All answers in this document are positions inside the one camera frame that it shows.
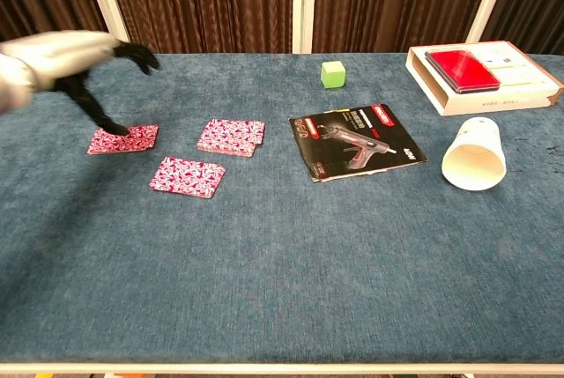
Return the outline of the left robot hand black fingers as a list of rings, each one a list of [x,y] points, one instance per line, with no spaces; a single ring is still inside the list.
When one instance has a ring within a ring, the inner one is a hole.
[[[149,75],[160,67],[146,46],[100,31],[37,33],[1,43],[1,112],[28,105],[34,93],[66,93],[100,128],[126,136],[128,129],[107,116],[85,82],[95,66],[126,58]]]

